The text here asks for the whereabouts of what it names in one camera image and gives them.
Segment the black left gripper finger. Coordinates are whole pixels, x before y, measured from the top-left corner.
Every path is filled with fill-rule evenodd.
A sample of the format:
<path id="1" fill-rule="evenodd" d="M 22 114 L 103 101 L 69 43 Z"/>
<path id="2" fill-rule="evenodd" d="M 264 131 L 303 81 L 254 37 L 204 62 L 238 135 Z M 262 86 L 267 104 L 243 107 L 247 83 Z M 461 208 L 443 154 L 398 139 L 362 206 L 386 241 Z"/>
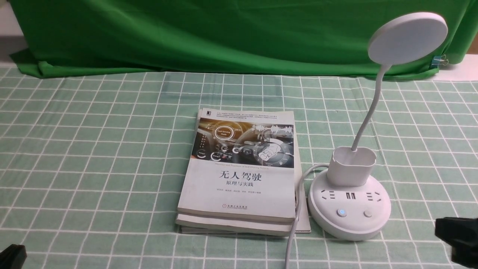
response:
<path id="1" fill-rule="evenodd" d="M 24 245 L 11 244 L 0 254 L 0 268 L 22 269 L 26 259 L 26 247 Z"/>

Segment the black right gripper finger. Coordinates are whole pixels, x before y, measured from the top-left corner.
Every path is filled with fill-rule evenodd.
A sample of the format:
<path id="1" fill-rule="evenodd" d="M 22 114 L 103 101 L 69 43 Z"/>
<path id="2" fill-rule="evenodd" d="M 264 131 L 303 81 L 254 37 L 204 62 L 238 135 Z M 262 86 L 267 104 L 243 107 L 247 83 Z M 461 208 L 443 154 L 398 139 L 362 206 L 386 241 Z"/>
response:
<path id="1" fill-rule="evenodd" d="M 435 236 L 451 247 L 451 261 L 478 267 L 478 219 L 444 217 L 435 220 Z"/>

